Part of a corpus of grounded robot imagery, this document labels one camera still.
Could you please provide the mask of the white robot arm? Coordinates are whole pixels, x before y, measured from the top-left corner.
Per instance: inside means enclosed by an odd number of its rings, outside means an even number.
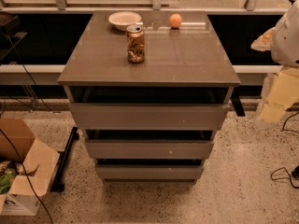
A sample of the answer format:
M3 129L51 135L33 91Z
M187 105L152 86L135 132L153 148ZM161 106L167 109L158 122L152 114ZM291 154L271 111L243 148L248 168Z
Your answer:
M272 60L282 66L257 110L256 124L268 128L299 100L299 1L292 3L275 27L254 40L251 48L270 50Z

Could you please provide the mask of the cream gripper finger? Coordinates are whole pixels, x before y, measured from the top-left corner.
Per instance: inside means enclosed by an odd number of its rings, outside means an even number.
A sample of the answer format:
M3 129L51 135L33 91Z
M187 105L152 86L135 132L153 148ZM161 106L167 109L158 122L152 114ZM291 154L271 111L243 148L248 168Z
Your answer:
M276 28L272 27L260 35L257 39L255 39L252 44L251 48L257 51L268 51L273 50L275 45L273 42L273 36L275 34Z
M285 113L286 111L280 106L258 104L254 123L259 129L267 129L275 126Z

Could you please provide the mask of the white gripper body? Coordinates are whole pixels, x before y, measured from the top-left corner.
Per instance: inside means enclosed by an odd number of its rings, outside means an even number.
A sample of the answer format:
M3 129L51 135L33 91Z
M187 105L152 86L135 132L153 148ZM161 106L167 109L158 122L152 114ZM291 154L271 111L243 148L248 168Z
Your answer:
M276 76L268 96L268 102L289 109L299 99L299 69L285 68Z

